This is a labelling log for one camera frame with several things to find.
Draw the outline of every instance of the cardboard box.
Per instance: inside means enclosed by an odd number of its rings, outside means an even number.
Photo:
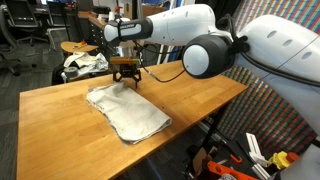
[[[143,17],[154,15],[165,11],[166,8],[159,6],[142,5]],[[126,3],[124,5],[124,17],[132,19],[132,5]]]

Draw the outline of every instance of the gray cloth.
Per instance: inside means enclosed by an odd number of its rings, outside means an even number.
[[[169,116],[123,82],[95,88],[88,93],[87,100],[128,143],[138,143],[171,124]]]

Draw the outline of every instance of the office chair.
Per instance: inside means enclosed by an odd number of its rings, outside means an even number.
[[[67,19],[70,24],[70,40],[73,42],[81,42],[84,40],[83,32],[78,17],[78,12],[74,9],[68,9]]]
[[[17,61],[20,62],[19,59],[7,59],[4,57],[3,53],[9,53],[17,49],[17,42],[14,39],[14,37],[10,34],[9,29],[6,24],[6,18],[4,15],[4,9],[6,9],[5,5],[0,6],[0,69],[7,68],[9,69],[13,75],[19,76],[20,73],[17,72],[13,66],[11,66],[11,61]]]
[[[65,3],[47,1],[49,19],[48,25],[52,27],[68,27],[66,12],[64,11]]]
[[[10,16],[8,21],[10,26],[30,33],[30,36],[18,39],[17,42],[30,40],[31,46],[34,45],[35,40],[48,42],[47,39],[34,36],[34,33],[42,27],[42,24],[35,18],[27,0],[7,0],[5,4]]]
[[[50,45],[55,51],[60,51],[60,43],[70,41],[65,3],[47,1],[47,8],[49,13],[47,23],[50,26],[50,28],[47,29],[47,35],[50,40]]]

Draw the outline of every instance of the black cable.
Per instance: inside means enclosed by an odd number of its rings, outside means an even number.
[[[234,25],[233,25],[233,21],[232,18],[229,14],[226,15],[226,17],[228,18],[228,25],[229,25],[229,30],[232,36],[232,39],[235,41],[236,39],[238,39],[238,37],[236,36],[235,30],[234,30]],[[301,76],[297,76],[291,73],[287,73],[284,71],[281,71],[279,69],[276,69],[274,67],[270,67],[266,64],[260,63],[257,60],[255,60],[253,57],[251,57],[248,53],[240,53],[249,63],[251,63],[252,65],[277,76],[286,78],[286,79],[290,79],[292,81],[295,82],[299,82],[302,84],[306,84],[306,85],[310,85],[310,86],[316,86],[316,87],[320,87],[320,83],[317,81],[313,81],[310,79],[306,79],[304,77]]]
[[[146,51],[149,51],[149,52],[152,52],[152,53],[156,53],[156,54],[172,54],[172,53],[176,53],[176,52],[181,52],[181,51],[182,51],[182,50],[180,49],[180,50],[177,50],[177,51],[159,53],[159,52],[157,52],[157,51],[151,51],[151,50],[149,50],[149,49],[146,49],[145,47],[141,46],[139,43],[137,43],[137,42],[135,42],[135,41],[133,41],[133,42],[136,44],[136,46],[138,46],[138,47],[140,47],[140,48],[142,48],[142,49],[144,49],[144,50],[146,50]]]
[[[292,81],[296,81],[296,82],[299,82],[299,83],[303,83],[303,84],[307,84],[307,85],[311,85],[311,86],[316,86],[316,87],[320,87],[320,83],[317,82],[317,81],[312,81],[312,80],[309,80],[309,79],[306,79],[306,78],[303,78],[303,77],[300,77],[300,76],[296,76],[294,74],[290,74],[290,73],[287,73],[287,72],[284,72],[284,71],[281,71],[281,70],[278,70],[278,69],[275,69],[273,67],[270,67],[270,66],[267,66],[265,64],[262,64],[256,60],[254,60],[249,54],[247,53],[241,53],[241,55],[249,62],[251,63],[252,65],[264,70],[264,71],[267,71],[271,74],[275,74],[275,75],[278,75],[280,77],[283,77],[283,78],[286,78],[286,79],[290,79]]]
[[[154,44],[147,44],[147,45],[154,47],[155,51],[157,50],[156,45],[154,45]],[[145,63],[145,62],[152,62],[152,61],[154,61],[157,57],[158,57],[157,54],[155,54],[154,57],[151,58],[151,60],[144,60],[143,62],[144,62],[144,63]]]
[[[184,72],[186,71],[186,70],[183,70],[182,72],[180,72],[178,75],[176,75],[175,77],[173,77],[173,78],[171,78],[171,79],[168,79],[168,80],[160,80],[157,76],[155,76],[151,71],[149,71],[149,70],[143,65],[140,56],[139,56],[138,59],[139,59],[139,62],[140,62],[141,67],[142,67],[151,77],[153,77],[156,81],[161,82],[161,83],[170,82],[170,81],[176,79],[177,77],[179,77],[182,73],[184,73]]]

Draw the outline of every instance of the wooden table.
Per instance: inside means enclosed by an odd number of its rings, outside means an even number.
[[[183,70],[181,61],[148,67],[160,79]],[[86,100],[88,89],[113,83],[102,76],[20,94],[17,179],[113,179],[185,132],[245,90],[219,75],[194,79],[187,73],[159,83],[142,71],[138,89],[172,118],[172,125],[125,146],[106,118]]]

